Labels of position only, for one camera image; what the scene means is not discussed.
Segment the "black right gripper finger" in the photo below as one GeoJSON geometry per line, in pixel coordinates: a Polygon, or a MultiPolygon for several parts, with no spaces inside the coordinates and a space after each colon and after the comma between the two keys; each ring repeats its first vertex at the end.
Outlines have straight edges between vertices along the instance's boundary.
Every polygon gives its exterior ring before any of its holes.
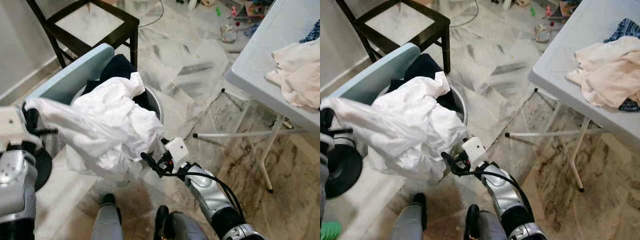
{"type": "Polygon", "coordinates": [[[142,152],[141,158],[146,161],[147,165],[151,167],[153,170],[160,170],[158,163],[154,160],[154,158],[148,153],[142,152]]]}
{"type": "Polygon", "coordinates": [[[162,176],[162,169],[158,163],[151,156],[141,156],[142,160],[145,160],[147,165],[160,177],[162,176]]]}
{"type": "Polygon", "coordinates": [[[462,174],[462,167],[459,165],[461,162],[459,158],[453,156],[442,156],[451,174],[460,177],[462,174]]]}
{"type": "Polygon", "coordinates": [[[460,165],[458,164],[457,160],[455,160],[455,158],[451,154],[446,153],[445,151],[442,151],[442,158],[445,160],[445,163],[448,169],[450,170],[462,169],[462,167],[460,167],[460,165]]]}

